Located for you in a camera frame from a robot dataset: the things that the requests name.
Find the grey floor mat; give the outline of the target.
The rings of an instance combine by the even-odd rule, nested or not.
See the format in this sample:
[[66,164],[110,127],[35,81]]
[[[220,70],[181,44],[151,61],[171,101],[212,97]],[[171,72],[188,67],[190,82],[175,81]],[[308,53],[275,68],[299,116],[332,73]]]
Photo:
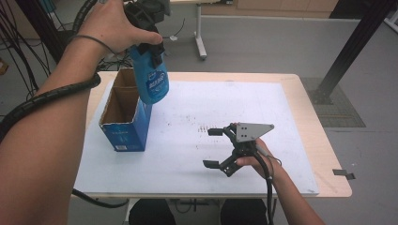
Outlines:
[[330,96],[321,103],[315,103],[313,92],[321,83],[320,78],[301,78],[303,86],[313,104],[315,113],[323,128],[365,128],[354,106],[337,85]]

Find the black slanted metal post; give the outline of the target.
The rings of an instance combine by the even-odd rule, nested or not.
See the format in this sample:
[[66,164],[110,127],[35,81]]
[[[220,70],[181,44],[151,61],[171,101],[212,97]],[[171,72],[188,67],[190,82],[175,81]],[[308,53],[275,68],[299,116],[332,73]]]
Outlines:
[[59,63],[66,49],[66,41],[48,17],[39,0],[15,0],[23,14],[45,44],[51,57]]

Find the black tape strip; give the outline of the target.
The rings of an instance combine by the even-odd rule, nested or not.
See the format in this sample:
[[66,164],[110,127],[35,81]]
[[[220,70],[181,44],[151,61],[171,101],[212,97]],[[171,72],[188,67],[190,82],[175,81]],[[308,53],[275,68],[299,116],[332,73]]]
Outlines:
[[333,169],[333,174],[336,176],[344,176],[347,180],[354,180],[356,179],[355,174],[352,172],[347,172],[346,170],[339,170],[339,169]]

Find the blue cardboard box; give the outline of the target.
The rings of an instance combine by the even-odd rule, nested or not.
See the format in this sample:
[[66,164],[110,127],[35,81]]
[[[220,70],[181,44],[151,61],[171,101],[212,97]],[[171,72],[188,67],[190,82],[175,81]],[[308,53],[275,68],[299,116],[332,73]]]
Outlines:
[[117,152],[145,150],[152,106],[139,97],[132,68],[120,69],[109,91],[99,126]]

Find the person's leg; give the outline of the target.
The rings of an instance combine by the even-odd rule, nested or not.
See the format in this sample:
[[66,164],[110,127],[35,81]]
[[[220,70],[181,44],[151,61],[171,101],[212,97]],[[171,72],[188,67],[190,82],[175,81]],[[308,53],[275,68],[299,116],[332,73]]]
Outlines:
[[261,199],[227,199],[221,209],[221,225],[267,225],[266,212]]
[[176,225],[176,220],[166,200],[141,199],[129,212],[129,225]]

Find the person's right leg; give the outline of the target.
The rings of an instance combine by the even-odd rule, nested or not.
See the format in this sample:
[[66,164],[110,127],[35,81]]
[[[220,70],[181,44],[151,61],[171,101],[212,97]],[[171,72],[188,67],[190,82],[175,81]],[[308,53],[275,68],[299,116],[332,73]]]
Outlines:
[[267,225],[266,212],[261,199],[227,199],[221,209],[221,225]]

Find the person's left leg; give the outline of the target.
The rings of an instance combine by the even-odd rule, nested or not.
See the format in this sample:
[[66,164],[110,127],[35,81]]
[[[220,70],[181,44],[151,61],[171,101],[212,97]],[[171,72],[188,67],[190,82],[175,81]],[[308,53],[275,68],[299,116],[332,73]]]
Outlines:
[[176,225],[176,220],[166,200],[141,199],[129,212],[129,225]]

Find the person's left hand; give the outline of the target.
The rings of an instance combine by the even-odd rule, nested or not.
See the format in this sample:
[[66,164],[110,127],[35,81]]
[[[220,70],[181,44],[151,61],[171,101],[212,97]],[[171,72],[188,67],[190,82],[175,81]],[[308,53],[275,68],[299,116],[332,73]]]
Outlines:
[[162,37],[133,26],[127,19],[121,0],[97,3],[71,42],[85,53],[102,57],[120,53],[134,44],[159,44]]

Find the light wooden table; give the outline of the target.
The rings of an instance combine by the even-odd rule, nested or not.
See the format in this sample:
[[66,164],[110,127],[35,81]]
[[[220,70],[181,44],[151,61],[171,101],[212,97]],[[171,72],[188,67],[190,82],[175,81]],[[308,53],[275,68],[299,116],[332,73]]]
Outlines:
[[[90,126],[93,117],[100,118],[104,110],[109,91],[116,77],[113,72],[101,73],[102,83],[93,90],[90,101],[87,124]],[[336,176],[333,169],[341,169],[341,165],[329,143],[328,137],[320,124],[300,78],[295,74],[272,73],[217,73],[217,72],[172,72],[170,83],[178,82],[244,82],[244,83],[279,83],[285,92],[292,116],[296,122],[298,134],[313,170],[314,179],[319,192],[308,197],[349,197],[352,189],[344,176]],[[120,198],[264,198],[263,196],[122,196],[120,194],[91,195],[92,197],[120,197]]]

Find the white table mat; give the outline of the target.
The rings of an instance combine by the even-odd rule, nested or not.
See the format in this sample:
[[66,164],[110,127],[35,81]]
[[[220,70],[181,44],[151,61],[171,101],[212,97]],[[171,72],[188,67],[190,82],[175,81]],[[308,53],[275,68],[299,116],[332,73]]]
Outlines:
[[263,196],[265,180],[248,166],[232,176],[208,169],[233,146],[210,128],[231,123],[272,124],[264,135],[272,155],[303,195],[319,192],[283,87],[277,82],[178,82],[152,107],[145,151],[116,152],[93,117],[75,187],[91,195]]

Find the person's right hand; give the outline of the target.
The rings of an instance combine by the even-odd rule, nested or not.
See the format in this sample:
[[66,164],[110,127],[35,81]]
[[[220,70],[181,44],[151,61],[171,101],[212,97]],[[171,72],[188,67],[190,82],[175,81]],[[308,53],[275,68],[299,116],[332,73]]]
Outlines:
[[274,157],[268,150],[267,145],[260,138],[255,140],[256,157],[240,157],[237,160],[239,166],[252,166],[263,178],[276,179],[278,171],[282,168],[281,161]]

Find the white desk with legs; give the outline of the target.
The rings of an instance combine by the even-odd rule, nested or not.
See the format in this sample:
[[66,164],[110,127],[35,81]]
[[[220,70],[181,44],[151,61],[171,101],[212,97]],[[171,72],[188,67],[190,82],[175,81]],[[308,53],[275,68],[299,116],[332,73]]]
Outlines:
[[196,26],[194,34],[194,39],[196,47],[198,50],[199,58],[202,61],[207,59],[207,51],[202,39],[202,5],[203,4],[215,4],[221,0],[170,0],[172,5],[182,5],[182,4],[194,4],[195,5],[195,16],[196,16]]

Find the blue bottle with white cap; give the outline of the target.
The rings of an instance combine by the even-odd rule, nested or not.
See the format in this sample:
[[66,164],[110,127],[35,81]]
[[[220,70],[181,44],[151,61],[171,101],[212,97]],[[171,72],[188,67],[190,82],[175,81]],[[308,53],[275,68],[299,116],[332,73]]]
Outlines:
[[169,91],[168,71],[164,62],[158,67],[152,66],[151,45],[144,54],[138,53],[138,46],[130,48],[130,58],[139,96],[145,104],[155,104],[162,100]]

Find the black metal post with base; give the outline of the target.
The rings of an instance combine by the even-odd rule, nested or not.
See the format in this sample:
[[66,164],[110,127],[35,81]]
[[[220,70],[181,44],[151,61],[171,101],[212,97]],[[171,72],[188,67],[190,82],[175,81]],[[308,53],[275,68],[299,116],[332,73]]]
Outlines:
[[375,0],[336,57],[321,83],[308,92],[315,105],[330,104],[330,95],[398,0]]

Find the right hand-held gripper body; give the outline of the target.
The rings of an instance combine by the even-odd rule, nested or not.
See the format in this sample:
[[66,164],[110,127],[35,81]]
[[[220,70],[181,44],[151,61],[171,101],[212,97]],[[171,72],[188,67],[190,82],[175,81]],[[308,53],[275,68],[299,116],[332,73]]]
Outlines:
[[274,129],[273,124],[235,123],[234,141],[242,156],[253,156],[256,152],[255,140]]

